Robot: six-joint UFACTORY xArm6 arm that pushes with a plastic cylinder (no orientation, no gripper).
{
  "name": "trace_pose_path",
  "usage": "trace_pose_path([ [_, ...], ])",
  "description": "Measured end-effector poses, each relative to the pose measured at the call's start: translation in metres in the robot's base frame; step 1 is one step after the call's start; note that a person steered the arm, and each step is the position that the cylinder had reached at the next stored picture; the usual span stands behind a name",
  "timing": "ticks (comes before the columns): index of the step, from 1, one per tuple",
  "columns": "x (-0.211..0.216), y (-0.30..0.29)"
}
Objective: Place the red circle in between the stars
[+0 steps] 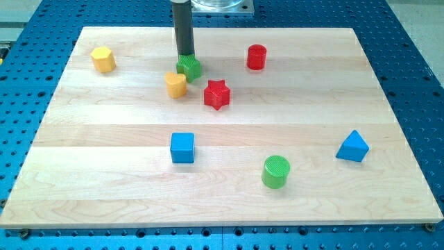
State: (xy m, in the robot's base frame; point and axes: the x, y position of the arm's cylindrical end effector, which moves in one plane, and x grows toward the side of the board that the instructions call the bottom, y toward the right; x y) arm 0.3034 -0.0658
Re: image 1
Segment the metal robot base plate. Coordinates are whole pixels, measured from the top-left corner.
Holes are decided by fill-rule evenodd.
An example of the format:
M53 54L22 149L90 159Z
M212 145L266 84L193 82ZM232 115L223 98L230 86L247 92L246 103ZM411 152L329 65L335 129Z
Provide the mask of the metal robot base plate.
M191 0L194 14L253 15L253 0Z

